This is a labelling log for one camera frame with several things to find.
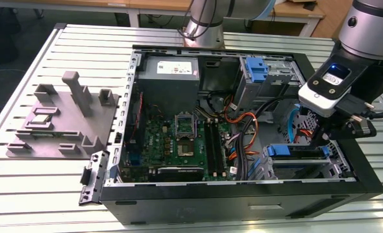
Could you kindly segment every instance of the slotted aluminum table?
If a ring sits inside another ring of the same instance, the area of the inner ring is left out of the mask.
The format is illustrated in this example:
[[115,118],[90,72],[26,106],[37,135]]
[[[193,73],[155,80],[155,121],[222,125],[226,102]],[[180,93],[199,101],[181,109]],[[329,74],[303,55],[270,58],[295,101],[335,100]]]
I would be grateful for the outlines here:
[[[68,25],[56,29],[0,114],[0,232],[383,232],[383,195],[351,203],[314,219],[124,226],[105,206],[80,207],[80,184],[88,160],[20,159],[6,156],[37,101],[37,85],[62,83],[66,70],[81,75],[92,92],[112,88],[123,93],[132,45],[181,46],[176,30]],[[330,56],[330,39],[226,33],[228,49],[306,53],[315,68]],[[383,111],[383,96],[375,101]],[[378,137],[361,139],[361,147],[383,182],[383,120]]]

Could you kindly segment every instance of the expansion slot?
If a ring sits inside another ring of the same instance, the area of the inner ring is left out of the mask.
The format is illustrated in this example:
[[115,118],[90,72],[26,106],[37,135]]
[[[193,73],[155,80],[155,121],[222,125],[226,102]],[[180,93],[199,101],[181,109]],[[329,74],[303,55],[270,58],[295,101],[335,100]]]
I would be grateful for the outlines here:
[[224,159],[223,159],[223,149],[220,145],[220,133],[218,128],[218,123],[211,124],[212,129],[212,141],[214,141],[214,153],[216,159],[216,172],[219,175],[223,175],[226,168],[224,168]]
[[210,175],[214,175],[216,173],[216,161],[215,161],[211,123],[206,122],[204,125],[206,125],[206,139],[207,139],[208,173]]

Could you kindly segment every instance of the green circuit board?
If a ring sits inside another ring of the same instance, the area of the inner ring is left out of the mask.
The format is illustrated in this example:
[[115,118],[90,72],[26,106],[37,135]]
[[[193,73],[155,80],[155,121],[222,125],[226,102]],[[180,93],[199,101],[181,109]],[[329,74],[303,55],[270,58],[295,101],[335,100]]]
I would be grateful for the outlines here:
[[[145,146],[141,155],[141,166],[197,166],[206,169],[207,181],[227,181],[230,176],[212,176],[208,174],[207,141],[204,122],[199,121],[196,126],[197,137],[193,140],[176,138],[175,120],[149,120],[147,122]],[[230,124],[220,123],[220,134],[227,135]]]

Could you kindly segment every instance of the floor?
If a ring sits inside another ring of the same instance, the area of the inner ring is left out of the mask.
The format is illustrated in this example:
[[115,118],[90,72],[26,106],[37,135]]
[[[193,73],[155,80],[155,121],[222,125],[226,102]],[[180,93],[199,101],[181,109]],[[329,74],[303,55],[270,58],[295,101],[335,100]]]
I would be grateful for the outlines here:
[[[9,101],[9,98],[21,82],[25,72],[40,52],[40,49],[52,33],[58,22],[70,24],[117,26],[116,15],[113,13],[97,12],[73,12],[73,11],[45,11],[45,18],[38,19],[34,11],[30,9],[18,9],[18,19],[22,31],[13,35],[17,47],[20,48],[20,58],[7,64],[0,65],[0,69],[14,69],[14,71],[0,71],[0,111]],[[129,25],[128,16],[119,15],[120,25]],[[141,26],[149,28],[177,29],[181,27],[183,17],[169,16],[155,17],[149,19],[141,17]],[[227,32],[246,33],[243,20],[224,21],[224,30]]]

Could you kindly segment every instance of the robotic arm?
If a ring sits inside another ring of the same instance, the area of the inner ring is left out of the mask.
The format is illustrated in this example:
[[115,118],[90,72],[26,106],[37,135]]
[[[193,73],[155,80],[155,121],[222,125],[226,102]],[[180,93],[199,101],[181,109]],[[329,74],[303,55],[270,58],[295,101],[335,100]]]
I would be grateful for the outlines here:
[[370,104],[383,94],[383,0],[355,0],[331,57],[299,91],[319,115],[313,146],[329,139],[373,137]]
[[[255,20],[268,16],[275,0],[193,0],[192,18],[180,30],[189,47],[224,45],[224,17]],[[383,0],[355,0],[331,57],[299,91],[305,107],[318,114],[311,146],[329,139],[377,136],[367,119],[383,118],[373,101],[383,93]]]
[[224,46],[224,17],[256,20],[266,18],[276,0],[192,0],[191,21],[180,34],[189,47],[220,48]]

